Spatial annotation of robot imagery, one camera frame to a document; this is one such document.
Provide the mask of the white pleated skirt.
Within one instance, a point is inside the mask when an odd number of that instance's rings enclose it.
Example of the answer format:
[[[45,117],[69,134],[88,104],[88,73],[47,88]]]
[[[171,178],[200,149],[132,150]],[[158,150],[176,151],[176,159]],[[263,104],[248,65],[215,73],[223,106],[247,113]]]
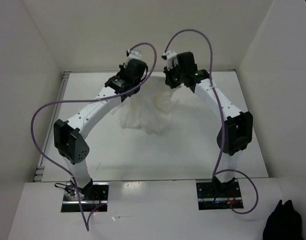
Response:
[[[117,114],[123,129],[142,129],[147,134],[163,135],[171,129],[172,114],[179,102],[172,97],[180,88],[170,88],[162,76],[151,76],[138,93],[110,113]]]

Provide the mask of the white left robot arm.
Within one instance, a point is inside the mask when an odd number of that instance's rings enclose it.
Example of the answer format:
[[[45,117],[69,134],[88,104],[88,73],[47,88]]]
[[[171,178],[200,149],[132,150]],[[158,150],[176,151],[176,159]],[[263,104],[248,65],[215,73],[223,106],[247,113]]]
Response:
[[[140,84],[145,72],[148,72],[145,62],[135,58],[129,59],[120,66],[120,71],[104,84],[95,102],[88,103],[69,119],[65,121],[58,119],[54,123],[54,146],[72,173],[70,182],[75,187],[74,193],[81,200],[89,199],[93,195],[93,180],[86,164],[90,149],[85,139],[105,115],[127,97],[139,91],[136,89],[126,95],[118,96]]]

